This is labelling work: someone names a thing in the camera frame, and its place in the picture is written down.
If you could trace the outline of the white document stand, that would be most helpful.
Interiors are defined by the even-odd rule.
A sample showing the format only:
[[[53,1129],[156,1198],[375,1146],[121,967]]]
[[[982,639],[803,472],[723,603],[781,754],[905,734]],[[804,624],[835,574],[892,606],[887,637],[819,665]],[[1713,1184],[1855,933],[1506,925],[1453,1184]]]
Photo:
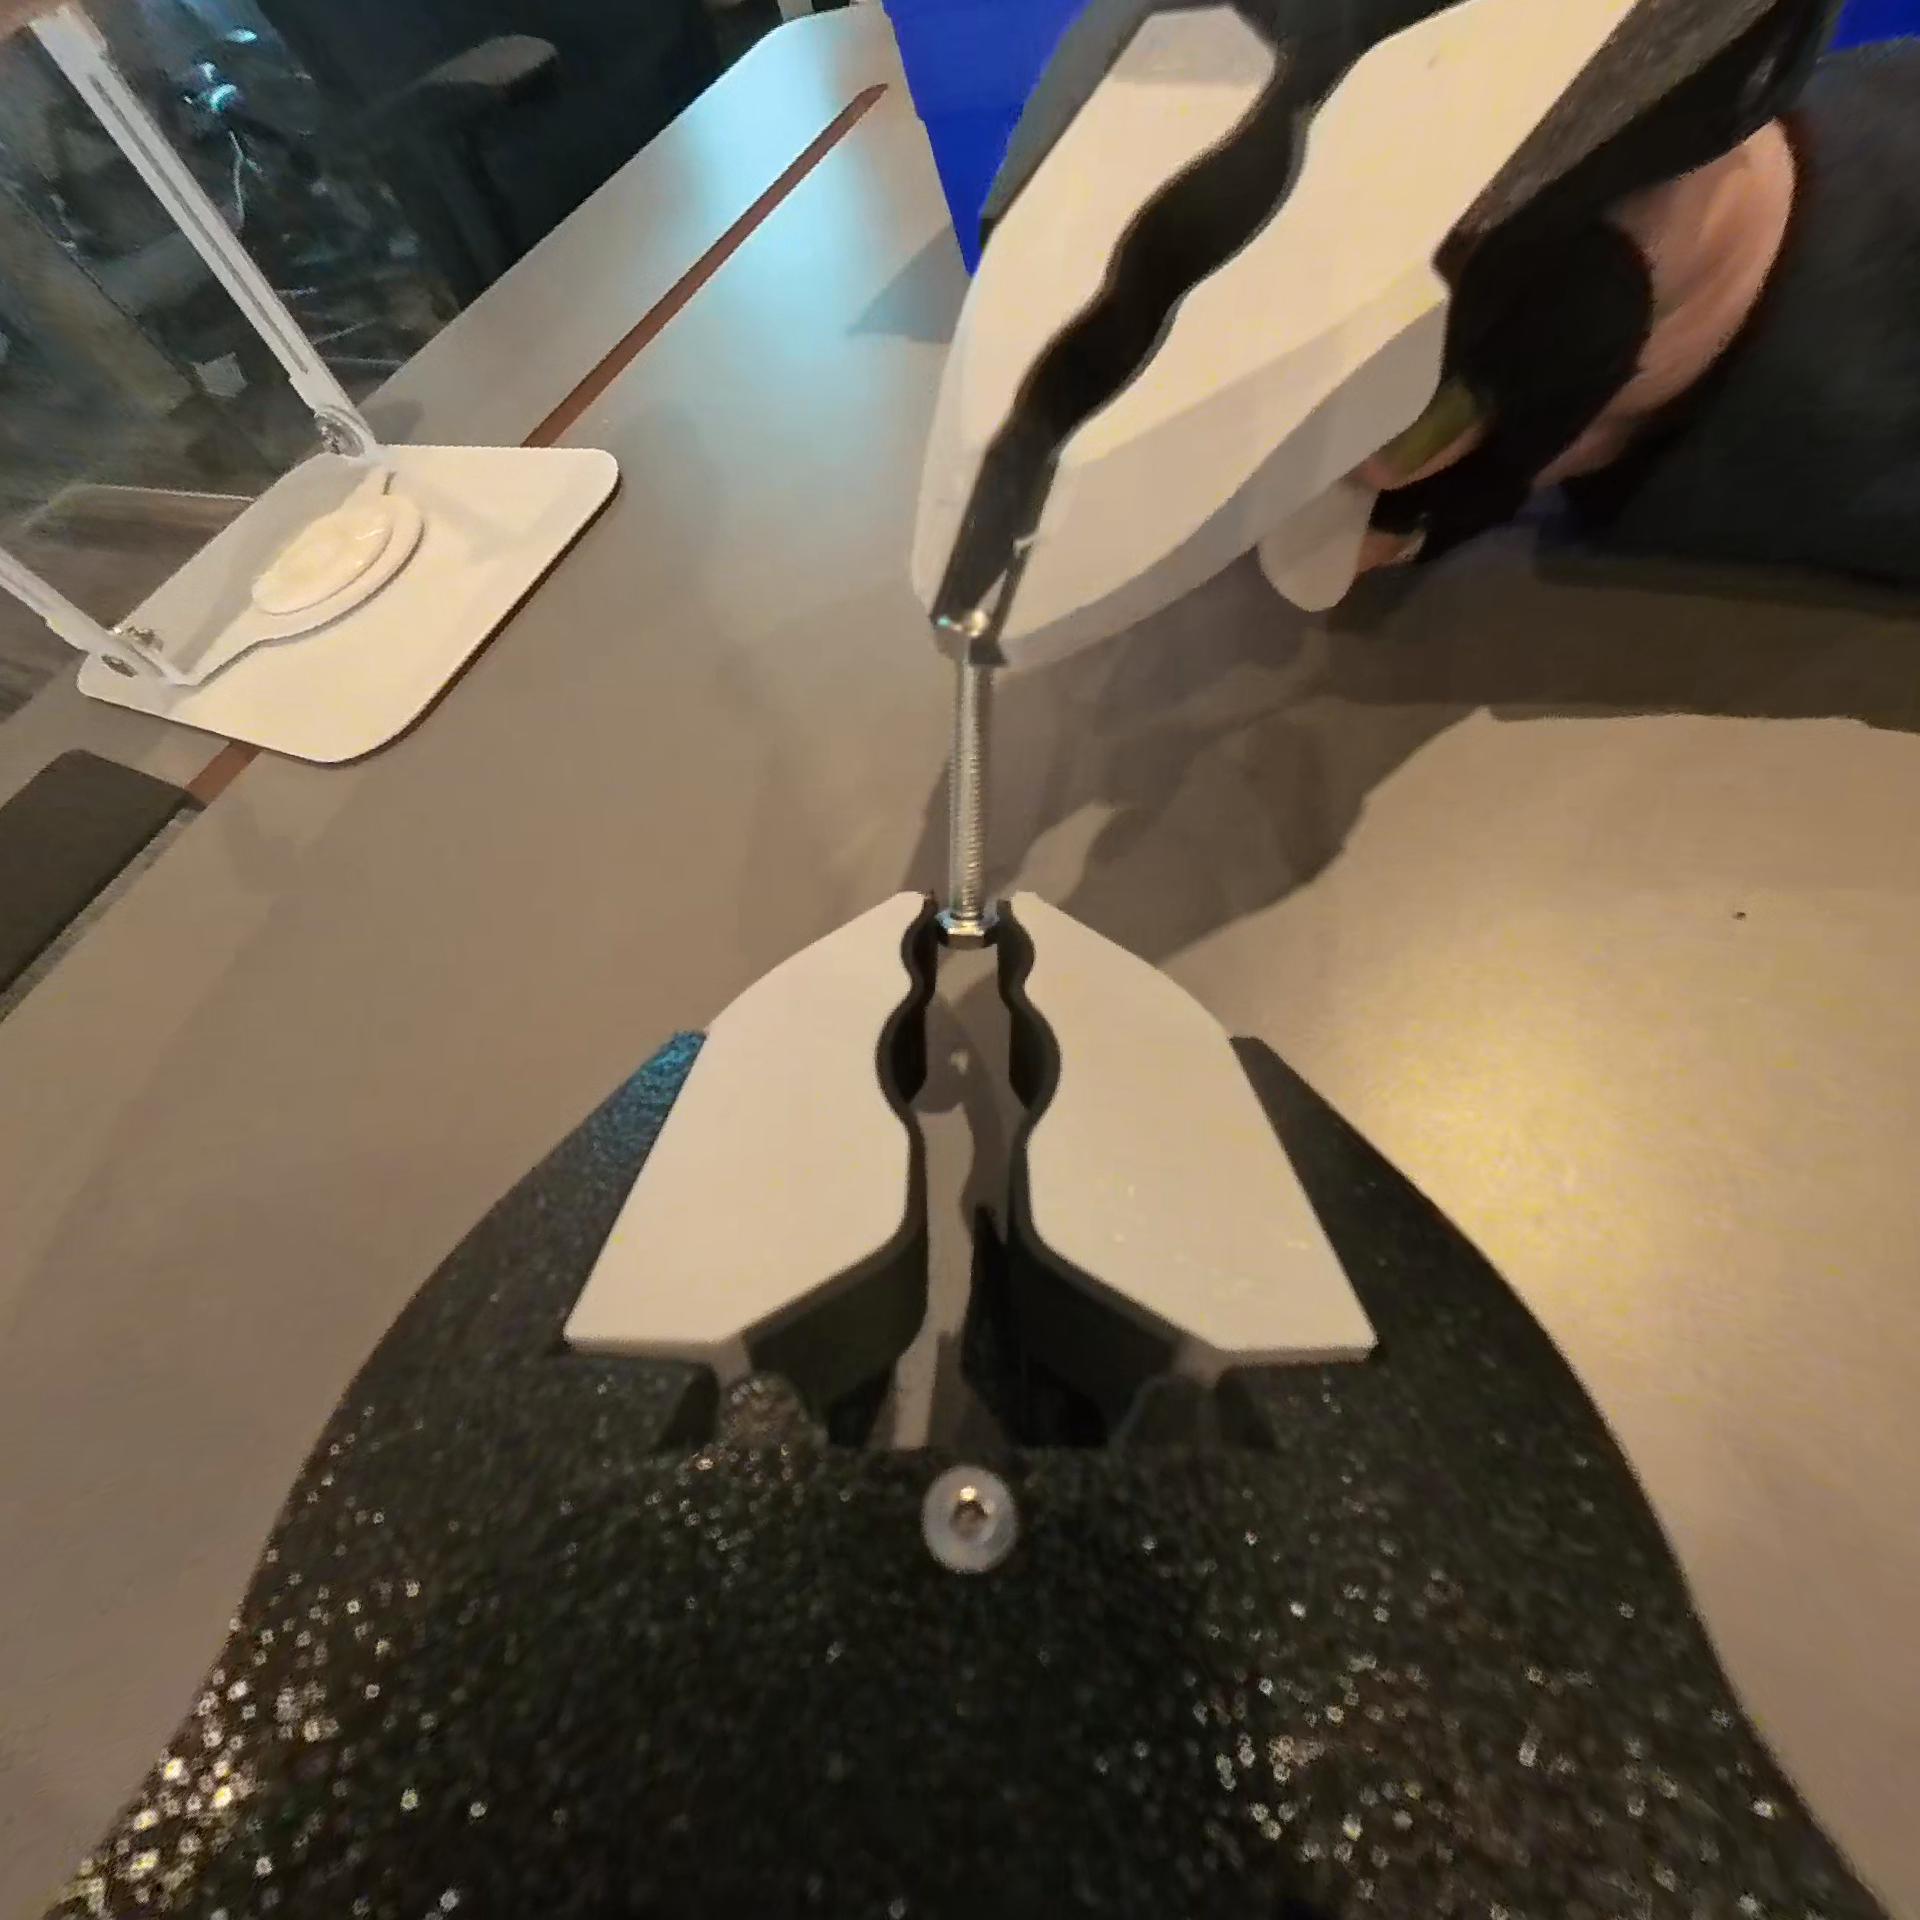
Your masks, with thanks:
[[[140,607],[103,624],[11,550],[5,593],[81,656],[94,702],[278,757],[385,749],[461,677],[617,491],[602,447],[385,443],[83,3],[5,3],[222,283],[322,450]]]

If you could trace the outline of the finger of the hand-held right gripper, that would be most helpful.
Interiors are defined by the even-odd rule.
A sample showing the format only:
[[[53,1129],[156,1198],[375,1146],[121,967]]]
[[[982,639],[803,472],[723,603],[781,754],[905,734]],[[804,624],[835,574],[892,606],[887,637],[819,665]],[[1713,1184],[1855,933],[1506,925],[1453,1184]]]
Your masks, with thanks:
[[[1003,665],[1043,662],[1093,643],[1164,607],[1260,543],[1305,499],[1355,469],[1347,447],[1355,430],[1366,445],[1394,434],[1391,419],[1418,417],[1421,387],[1435,379],[1444,317],[1371,310],[1357,327],[1281,342],[1267,327],[1231,330],[1215,322],[1174,328],[1174,344],[1197,346],[1209,375],[1205,453],[1227,456],[1231,491],[1190,535],[1137,579],[1131,607],[1102,621],[1005,621]]]
[[[1299,174],[1297,3],[1093,3],[1014,129],[945,360],[911,541],[933,621],[1102,621],[1235,487],[1199,287]]]

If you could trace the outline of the person's right hand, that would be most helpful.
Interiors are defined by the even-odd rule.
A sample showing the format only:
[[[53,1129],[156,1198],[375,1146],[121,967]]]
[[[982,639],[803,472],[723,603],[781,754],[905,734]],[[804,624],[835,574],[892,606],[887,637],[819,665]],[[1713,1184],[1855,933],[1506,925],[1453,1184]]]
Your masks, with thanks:
[[[1444,375],[1353,481],[1355,570],[1437,560],[1665,430],[1756,317],[1791,224],[1781,117],[1547,234],[1493,237],[1453,286]]]

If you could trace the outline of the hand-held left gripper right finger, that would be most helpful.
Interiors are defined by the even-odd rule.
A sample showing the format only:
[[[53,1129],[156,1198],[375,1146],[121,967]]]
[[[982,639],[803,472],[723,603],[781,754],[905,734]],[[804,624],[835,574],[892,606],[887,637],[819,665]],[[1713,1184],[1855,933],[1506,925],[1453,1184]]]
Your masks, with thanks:
[[[1081,1397],[1366,1359],[1375,1328],[1227,1029],[1037,894],[996,925],[1014,1336]]]

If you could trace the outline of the black office chair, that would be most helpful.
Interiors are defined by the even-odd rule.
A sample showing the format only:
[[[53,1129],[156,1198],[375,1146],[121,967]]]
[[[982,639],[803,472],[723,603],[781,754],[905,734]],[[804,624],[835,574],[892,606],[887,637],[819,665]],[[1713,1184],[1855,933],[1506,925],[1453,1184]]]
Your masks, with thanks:
[[[503,33],[428,66],[369,111],[369,141],[426,266],[465,306],[527,247],[525,141],[555,90],[549,39]]]

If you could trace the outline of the black flat strip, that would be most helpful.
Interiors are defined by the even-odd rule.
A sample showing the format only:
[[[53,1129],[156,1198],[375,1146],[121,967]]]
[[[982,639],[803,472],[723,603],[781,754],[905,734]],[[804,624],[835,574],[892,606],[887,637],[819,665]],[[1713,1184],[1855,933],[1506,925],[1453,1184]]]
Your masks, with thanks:
[[[11,992],[193,795],[94,751],[61,751],[2,805],[2,992]]]

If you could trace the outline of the blue plastic bin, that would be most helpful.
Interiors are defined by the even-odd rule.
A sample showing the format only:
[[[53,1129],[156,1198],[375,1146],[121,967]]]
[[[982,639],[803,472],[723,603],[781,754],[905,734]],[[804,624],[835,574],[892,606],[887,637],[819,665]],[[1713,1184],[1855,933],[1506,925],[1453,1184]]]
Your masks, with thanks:
[[[1017,126],[1067,29],[1093,3],[884,3],[907,90],[977,266]],[[1188,299],[1174,328],[1263,327],[1285,344],[1355,328],[1371,310],[1452,309],[1468,255],[1493,237],[1559,233],[1599,207],[1511,216],[1457,241],[1457,201],[1551,107],[1551,83],[1625,21],[1622,3],[1297,3],[1299,174],[1273,222]]]

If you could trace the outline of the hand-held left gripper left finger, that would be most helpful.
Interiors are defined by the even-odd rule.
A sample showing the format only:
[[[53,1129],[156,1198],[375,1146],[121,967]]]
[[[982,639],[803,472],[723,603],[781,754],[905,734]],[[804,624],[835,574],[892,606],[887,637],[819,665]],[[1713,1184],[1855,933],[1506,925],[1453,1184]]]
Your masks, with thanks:
[[[708,1024],[564,1322],[577,1353],[803,1397],[890,1375],[929,1304],[915,1094],[940,922],[895,894]]]

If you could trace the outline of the clear glass partition panel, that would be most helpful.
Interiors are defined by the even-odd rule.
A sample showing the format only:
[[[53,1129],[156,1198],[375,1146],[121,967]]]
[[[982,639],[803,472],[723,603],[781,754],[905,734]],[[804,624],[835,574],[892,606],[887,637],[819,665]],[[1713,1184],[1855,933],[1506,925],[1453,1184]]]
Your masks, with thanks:
[[[500,83],[473,46],[346,109],[270,58],[261,103],[270,39],[167,67],[142,22],[27,3],[5,29],[5,337],[116,419],[107,503],[196,541],[113,621],[13,553],[5,587],[99,699],[163,707],[359,616],[417,555],[418,423],[373,390],[445,317],[426,229]]]

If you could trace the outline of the long silver bolt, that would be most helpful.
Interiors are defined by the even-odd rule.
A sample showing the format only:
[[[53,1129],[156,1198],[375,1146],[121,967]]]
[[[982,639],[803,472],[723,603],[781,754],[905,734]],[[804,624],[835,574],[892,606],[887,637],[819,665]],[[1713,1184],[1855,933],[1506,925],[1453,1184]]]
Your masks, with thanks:
[[[951,751],[947,775],[947,853],[941,910],[996,919],[988,877],[991,694],[1002,667],[1002,629],[1012,603],[1012,575],[967,613],[935,618],[951,643]]]

